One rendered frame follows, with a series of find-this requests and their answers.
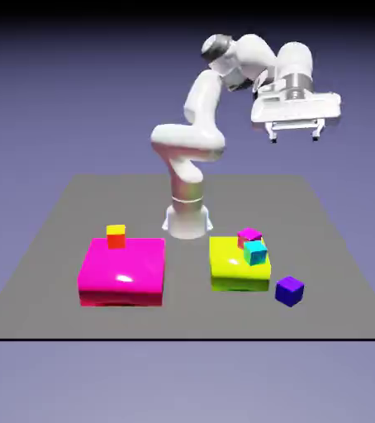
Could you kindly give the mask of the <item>small magenta cube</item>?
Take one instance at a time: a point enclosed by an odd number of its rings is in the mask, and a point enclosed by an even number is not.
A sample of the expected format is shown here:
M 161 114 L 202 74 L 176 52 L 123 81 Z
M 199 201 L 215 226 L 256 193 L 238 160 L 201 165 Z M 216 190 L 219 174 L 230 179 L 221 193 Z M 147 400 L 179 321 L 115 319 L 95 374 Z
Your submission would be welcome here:
M 237 245 L 240 249 L 244 248 L 246 242 L 261 241 L 262 233 L 255 228 L 245 227 L 237 233 Z

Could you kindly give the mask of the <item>large magenta box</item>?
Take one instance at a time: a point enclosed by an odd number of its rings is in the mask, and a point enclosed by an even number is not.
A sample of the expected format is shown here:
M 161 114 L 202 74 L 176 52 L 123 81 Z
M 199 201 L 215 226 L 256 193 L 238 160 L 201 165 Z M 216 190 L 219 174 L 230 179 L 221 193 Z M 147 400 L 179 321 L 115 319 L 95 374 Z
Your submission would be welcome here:
M 123 249 L 110 249 L 93 238 L 78 274 L 83 307 L 160 307 L 163 303 L 165 239 L 128 238 Z

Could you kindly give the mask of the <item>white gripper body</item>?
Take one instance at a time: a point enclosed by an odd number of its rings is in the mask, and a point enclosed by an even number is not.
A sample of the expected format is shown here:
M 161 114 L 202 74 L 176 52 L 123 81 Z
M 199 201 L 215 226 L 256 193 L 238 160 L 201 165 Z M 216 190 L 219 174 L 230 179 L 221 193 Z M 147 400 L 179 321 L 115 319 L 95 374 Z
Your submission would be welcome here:
M 305 92 L 305 97 L 299 99 L 283 95 L 258 97 L 252 106 L 251 121 L 255 126 L 272 124 L 274 130 L 323 128 L 337 122 L 340 115 L 339 94 Z

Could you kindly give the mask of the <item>small yellow cube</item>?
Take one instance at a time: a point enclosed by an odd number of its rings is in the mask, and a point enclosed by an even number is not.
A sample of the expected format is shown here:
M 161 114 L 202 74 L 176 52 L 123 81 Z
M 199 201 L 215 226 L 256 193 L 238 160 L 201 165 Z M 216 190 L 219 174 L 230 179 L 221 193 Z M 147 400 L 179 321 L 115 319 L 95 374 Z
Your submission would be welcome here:
M 124 249 L 126 247 L 126 226 L 106 226 L 107 247 L 109 249 Z

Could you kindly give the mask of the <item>small cyan cube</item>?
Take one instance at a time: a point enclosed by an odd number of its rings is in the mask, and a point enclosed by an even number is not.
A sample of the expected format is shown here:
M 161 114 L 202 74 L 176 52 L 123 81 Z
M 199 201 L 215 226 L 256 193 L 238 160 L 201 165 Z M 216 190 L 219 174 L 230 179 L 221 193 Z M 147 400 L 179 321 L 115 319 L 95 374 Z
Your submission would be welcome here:
M 268 256 L 267 246 L 261 240 L 244 243 L 244 260 L 249 266 L 264 264 Z

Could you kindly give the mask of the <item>large yellow box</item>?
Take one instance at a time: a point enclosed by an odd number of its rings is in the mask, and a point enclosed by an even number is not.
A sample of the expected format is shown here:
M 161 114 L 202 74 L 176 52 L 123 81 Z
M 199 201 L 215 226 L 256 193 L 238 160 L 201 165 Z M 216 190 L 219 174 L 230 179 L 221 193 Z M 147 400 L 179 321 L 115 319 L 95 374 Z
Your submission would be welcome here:
M 209 238 L 211 289 L 217 292 L 266 292 L 272 266 L 269 254 L 264 264 L 249 266 L 236 236 Z

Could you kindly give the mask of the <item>small purple cube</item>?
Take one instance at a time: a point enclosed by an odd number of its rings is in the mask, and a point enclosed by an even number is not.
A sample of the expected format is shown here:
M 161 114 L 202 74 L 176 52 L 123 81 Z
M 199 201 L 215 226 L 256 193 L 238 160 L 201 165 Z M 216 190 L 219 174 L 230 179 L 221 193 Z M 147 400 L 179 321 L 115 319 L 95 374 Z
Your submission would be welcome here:
M 275 299 L 282 304 L 293 307 L 303 298 L 305 284 L 292 277 L 286 276 L 276 283 Z

